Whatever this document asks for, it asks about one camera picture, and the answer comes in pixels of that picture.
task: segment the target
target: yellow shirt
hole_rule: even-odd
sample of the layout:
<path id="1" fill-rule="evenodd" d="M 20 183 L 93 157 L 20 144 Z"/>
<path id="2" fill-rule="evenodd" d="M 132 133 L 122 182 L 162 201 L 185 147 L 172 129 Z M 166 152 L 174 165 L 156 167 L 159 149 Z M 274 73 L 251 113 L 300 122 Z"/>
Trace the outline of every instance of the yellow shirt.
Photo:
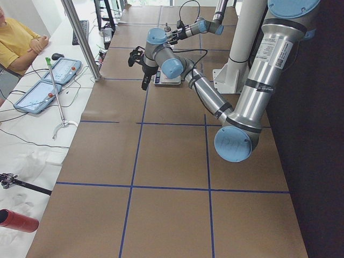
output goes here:
<path id="1" fill-rule="evenodd" d="M 0 63 L 8 68 L 15 59 L 27 53 L 30 41 L 39 37 L 19 21 L 6 18 L 6 25 L 0 27 Z M 23 75 L 25 70 L 15 72 Z"/>

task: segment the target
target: green tip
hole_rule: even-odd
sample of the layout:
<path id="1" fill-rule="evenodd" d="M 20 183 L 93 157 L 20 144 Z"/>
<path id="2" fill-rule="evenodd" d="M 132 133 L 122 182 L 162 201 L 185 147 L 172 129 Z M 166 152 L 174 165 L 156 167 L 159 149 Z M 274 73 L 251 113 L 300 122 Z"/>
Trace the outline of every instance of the green tip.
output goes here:
<path id="1" fill-rule="evenodd" d="M 49 66 L 51 66 L 50 58 L 45 58 L 45 61 L 47 61 L 47 64 L 48 64 Z"/>

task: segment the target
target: clasped hands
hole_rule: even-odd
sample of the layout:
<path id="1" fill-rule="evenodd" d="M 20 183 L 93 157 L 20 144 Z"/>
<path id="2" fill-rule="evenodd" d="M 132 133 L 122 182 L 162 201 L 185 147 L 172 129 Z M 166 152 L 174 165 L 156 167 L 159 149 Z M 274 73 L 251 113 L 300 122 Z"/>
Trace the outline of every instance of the clasped hands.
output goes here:
<path id="1" fill-rule="evenodd" d="M 36 54 L 39 54 L 48 45 L 48 43 L 49 43 L 49 37 L 45 35 L 37 39 L 32 39 L 30 41 L 30 48 L 27 51 L 28 52 L 34 51 Z"/>

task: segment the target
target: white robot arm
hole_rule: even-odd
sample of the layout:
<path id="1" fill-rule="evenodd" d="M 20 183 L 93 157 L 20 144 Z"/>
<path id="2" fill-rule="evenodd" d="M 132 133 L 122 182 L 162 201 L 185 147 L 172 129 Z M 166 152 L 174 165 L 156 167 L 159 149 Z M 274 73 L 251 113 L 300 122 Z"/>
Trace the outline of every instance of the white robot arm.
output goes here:
<path id="1" fill-rule="evenodd" d="M 224 2 L 227 3 L 220 1 L 217 9 L 219 6 L 224 6 L 224 9 Z M 145 52 L 137 47 L 128 63 L 130 66 L 135 62 L 142 65 L 145 73 L 143 89 L 147 89 L 158 67 L 168 78 L 181 75 L 222 124 L 214 139 L 218 154 L 227 161 L 240 162 L 247 159 L 257 146 L 262 130 L 261 117 L 275 91 L 292 45 L 307 35 L 319 4 L 320 0 L 268 1 L 269 11 L 262 25 L 264 37 L 235 109 L 192 60 L 172 51 L 166 32 L 160 28 L 148 32 Z"/>

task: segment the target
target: person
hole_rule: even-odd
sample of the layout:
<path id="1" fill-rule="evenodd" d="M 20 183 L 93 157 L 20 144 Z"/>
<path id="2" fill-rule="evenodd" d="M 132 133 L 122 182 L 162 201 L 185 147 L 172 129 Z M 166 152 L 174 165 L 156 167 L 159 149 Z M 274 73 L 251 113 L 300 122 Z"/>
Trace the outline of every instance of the person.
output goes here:
<path id="1" fill-rule="evenodd" d="M 0 64 L 5 69 L 24 75 L 48 44 L 49 37 L 40 36 L 19 21 L 6 18 L 0 6 Z"/>

